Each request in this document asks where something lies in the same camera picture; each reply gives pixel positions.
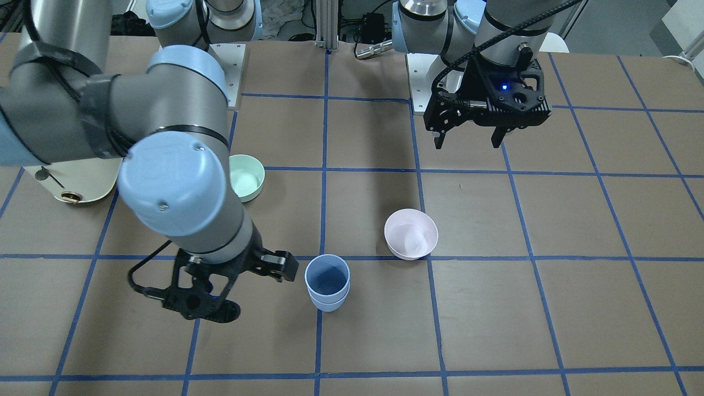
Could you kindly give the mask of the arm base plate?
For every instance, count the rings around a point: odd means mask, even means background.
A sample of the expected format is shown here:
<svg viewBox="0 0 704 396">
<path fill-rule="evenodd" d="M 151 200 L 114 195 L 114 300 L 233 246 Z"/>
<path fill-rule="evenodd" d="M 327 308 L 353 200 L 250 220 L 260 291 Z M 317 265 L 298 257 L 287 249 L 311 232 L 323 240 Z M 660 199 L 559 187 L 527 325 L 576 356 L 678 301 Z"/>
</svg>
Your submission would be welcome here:
<svg viewBox="0 0 704 396">
<path fill-rule="evenodd" d="M 171 45 L 161 48 L 152 55 L 147 70 L 161 64 L 192 70 L 211 80 L 224 93 L 227 108 L 236 110 L 239 104 L 245 58 L 244 43 L 214 43 L 206 51 L 187 45 Z"/>
<path fill-rule="evenodd" d="M 411 105 L 416 116 L 424 114 L 432 93 L 432 81 L 446 65 L 440 55 L 408 53 L 406 55 Z"/>
</svg>

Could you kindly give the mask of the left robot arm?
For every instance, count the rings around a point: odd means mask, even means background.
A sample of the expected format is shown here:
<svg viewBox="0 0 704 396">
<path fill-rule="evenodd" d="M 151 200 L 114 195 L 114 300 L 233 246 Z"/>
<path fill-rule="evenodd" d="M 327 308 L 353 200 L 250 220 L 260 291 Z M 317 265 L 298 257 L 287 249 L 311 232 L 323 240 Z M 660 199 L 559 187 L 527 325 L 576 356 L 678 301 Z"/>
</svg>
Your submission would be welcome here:
<svg viewBox="0 0 704 396">
<path fill-rule="evenodd" d="M 471 121 L 493 128 L 498 148 L 516 129 L 552 114 L 537 52 L 559 1 L 398 1 L 392 42 L 401 53 L 438 57 L 422 112 L 440 150 L 447 132 Z"/>
</svg>

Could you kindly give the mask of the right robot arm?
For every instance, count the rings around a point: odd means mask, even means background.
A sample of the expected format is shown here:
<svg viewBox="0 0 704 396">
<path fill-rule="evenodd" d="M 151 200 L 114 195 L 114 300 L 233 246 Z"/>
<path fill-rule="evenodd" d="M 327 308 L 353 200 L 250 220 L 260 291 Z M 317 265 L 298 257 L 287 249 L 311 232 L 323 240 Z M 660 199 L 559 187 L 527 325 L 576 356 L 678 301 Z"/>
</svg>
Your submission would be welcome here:
<svg viewBox="0 0 704 396">
<path fill-rule="evenodd" d="M 134 281 L 185 319 L 229 323 L 227 296 L 250 271 L 292 282 L 288 251 L 269 251 L 231 187 L 226 76 L 188 45 L 156 52 L 142 75 L 106 74 L 111 5 L 25 1 L 24 44 L 2 88 L 2 166 L 73 160 L 122 164 L 117 187 L 134 215 L 179 246 L 168 287 Z"/>
</svg>

